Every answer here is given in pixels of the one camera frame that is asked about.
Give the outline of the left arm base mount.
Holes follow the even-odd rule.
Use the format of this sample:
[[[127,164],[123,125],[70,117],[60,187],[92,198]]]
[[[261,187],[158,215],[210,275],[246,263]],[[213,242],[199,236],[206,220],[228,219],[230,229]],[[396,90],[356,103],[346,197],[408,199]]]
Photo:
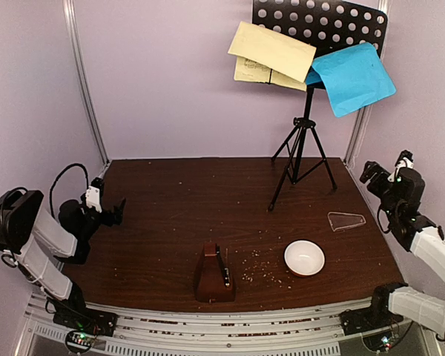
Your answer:
[[[112,337],[118,316],[109,311],[87,309],[85,314],[75,311],[56,311],[53,315],[55,324],[86,334]]]

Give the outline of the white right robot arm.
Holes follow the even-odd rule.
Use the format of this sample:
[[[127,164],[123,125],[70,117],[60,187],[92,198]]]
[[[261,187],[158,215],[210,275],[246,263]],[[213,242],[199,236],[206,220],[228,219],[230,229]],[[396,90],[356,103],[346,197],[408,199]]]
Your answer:
[[[360,181],[380,199],[388,230],[409,253],[423,260],[445,283],[445,235],[418,209],[425,188],[422,176],[404,158],[390,173],[375,161],[364,165]],[[435,332],[445,343],[445,300],[429,296],[408,285],[384,287],[380,299],[365,313],[366,322],[381,327],[394,314]]]

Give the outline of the clear plastic metronome cover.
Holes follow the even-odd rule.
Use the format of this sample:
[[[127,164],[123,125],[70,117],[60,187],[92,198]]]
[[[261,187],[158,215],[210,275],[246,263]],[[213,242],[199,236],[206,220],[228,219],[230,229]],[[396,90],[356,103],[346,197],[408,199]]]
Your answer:
[[[330,211],[327,218],[333,232],[345,231],[366,224],[366,219],[362,214]]]

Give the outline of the red wooden metronome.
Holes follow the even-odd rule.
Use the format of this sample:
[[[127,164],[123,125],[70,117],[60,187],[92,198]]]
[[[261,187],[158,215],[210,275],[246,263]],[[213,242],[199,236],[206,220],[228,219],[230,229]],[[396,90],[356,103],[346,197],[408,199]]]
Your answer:
[[[194,271],[194,296],[201,303],[230,303],[236,299],[234,276],[216,243],[204,243]]]

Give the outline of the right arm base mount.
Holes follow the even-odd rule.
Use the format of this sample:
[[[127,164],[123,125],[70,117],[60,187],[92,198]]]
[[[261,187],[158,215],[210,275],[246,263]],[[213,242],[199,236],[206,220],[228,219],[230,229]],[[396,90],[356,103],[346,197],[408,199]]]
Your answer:
[[[373,306],[353,310],[347,309],[340,313],[340,324],[345,336],[381,329],[402,321],[403,316]]]

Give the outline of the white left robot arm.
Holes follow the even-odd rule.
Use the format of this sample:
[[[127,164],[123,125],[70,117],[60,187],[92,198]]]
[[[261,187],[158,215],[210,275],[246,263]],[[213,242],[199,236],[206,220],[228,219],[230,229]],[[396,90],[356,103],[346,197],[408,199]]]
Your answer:
[[[68,200],[55,219],[42,206],[40,190],[16,187],[0,197],[0,252],[2,261],[19,268],[29,283],[48,295],[58,312],[75,329],[92,321],[82,290],[52,262],[82,265],[90,253],[90,239],[101,225],[121,225],[126,201],[103,209],[98,188],[89,188],[83,202]]]

